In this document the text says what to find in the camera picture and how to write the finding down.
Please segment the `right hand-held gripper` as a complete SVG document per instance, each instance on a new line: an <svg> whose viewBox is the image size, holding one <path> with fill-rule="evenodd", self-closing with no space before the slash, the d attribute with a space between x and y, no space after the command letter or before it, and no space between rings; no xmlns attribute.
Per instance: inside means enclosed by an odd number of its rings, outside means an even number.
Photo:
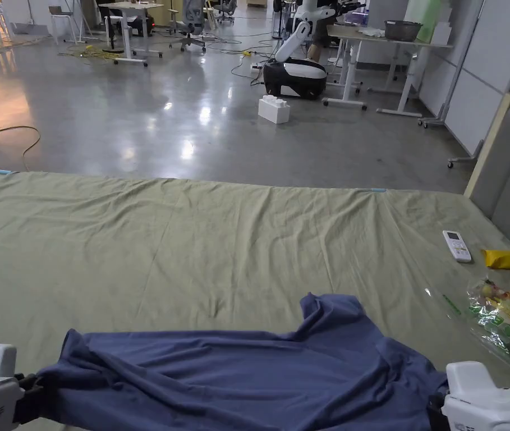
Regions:
<svg viewBox="0 0 510 431"><path fill-rule="evenodd" d="M431 430L510 430L510 388L499 388L476 361L450 363L448 388L429 398Z"/></svg>

